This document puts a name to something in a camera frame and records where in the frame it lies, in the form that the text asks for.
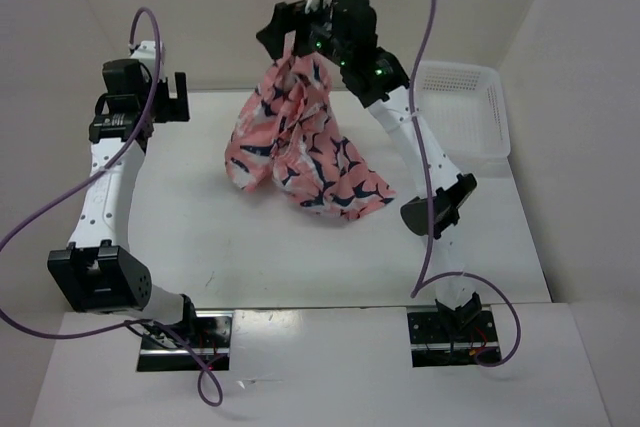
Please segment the pink shark print shorts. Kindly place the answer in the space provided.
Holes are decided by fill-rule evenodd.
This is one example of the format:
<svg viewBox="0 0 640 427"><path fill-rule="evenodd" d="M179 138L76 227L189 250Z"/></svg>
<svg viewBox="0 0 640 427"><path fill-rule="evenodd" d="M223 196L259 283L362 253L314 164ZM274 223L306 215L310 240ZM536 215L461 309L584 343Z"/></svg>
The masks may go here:
<svg viewBox="0 0 640 427"><path fill-rule="evenodd" d="M226 146L230 181L246 192L271 181L299 208L349 221L392 203L395 191L341 133L331 90L319 55L287 52L274 61Z"/></svg>

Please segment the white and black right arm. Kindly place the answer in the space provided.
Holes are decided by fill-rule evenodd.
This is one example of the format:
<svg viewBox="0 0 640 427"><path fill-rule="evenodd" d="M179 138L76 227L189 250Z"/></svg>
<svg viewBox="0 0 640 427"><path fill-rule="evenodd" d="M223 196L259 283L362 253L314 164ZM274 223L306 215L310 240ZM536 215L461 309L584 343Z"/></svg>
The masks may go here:
<svg viewBox="0 0 640 427"><path fill-rule="evenodd" d="M401 207L405 226L426 240L425 260L460 220L459 209L477 187L447 156L416 106L414 72L380 47L377 14L369 0L301 0L275 5L256 34L270 57L294 34L294 54L316 53L335 64L347 87L383 127L411 174L417 195Z"/></svg>

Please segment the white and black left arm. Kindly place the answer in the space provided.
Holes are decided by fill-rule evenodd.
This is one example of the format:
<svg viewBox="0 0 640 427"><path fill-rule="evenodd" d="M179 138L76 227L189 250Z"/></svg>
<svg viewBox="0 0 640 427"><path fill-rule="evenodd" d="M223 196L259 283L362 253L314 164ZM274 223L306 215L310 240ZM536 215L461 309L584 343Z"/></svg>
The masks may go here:
<svg viewBox="0 0 640 427"><path fill-rule="evenodd" d="M193 303L154 285L149 268L129 251L128 227L154 122L189 118L186 76L176 73L175 98L154 56L109 61L102 76L106 91L89 127L95 180L66 248L51 251L47 267L74 311L156 321L169 340L185 347L200 332Z"/></svg>

